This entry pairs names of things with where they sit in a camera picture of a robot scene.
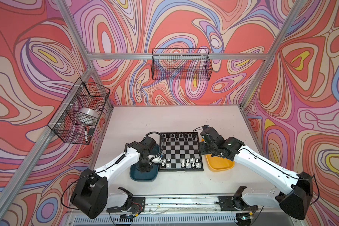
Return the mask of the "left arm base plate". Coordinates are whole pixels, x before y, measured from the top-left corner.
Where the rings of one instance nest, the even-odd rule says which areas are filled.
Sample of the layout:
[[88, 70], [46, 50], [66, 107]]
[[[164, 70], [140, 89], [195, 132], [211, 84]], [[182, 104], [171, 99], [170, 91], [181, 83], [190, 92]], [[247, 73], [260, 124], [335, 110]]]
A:
[[123, 206], [107, 208], [108, 213], [132, 213], [140, 214], [145, 210], [146, 198], [143, 196], [128, 199]]

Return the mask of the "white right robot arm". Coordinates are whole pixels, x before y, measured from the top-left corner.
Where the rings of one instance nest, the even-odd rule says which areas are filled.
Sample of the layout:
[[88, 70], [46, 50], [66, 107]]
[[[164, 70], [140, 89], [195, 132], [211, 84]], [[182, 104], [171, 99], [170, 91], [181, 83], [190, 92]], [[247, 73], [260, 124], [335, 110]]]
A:
[[313, 178], [306, 172], [296, 173], [283, 168], [253, 151], [235, 137], [224, 139], [209, 125], [200, 133], [203, 141], [200, 152], [241, 164], [270, 182], [270, 190], [253, 190], [240, 186], [232, 196], [231, 204], [237, 210], [252, 206], [279, 208], [287, 215], [304, 220], [313, 198]]

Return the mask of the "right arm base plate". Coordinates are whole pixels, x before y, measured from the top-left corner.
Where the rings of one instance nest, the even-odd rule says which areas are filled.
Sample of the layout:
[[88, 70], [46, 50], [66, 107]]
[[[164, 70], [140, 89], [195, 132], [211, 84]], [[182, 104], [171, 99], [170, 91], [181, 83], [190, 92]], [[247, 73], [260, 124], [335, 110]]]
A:
[[259, 210], [257, 205], [250, 206], [238, 196], [219, 196], [216, 202], [220, 206], [221, 211], [251, 211]]

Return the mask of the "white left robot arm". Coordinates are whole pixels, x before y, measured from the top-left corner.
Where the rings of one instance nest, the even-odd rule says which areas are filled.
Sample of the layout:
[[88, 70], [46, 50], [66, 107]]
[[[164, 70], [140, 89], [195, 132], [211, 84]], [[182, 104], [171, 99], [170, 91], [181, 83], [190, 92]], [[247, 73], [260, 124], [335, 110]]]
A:
[[70, 203], [90, 219], [104, 210], [137, 212], [141, 208], [133, 202], [133, 194], [123, 187], [110, 192], [110, 185], [128, 168], [137, 164], [141, 173], [153, 168], [151, 151], [158, 146], [154, 139], [145, 137], [140, 142], [127, 143], [123, 153], [95, 170], [84, 170], [75, 185]]

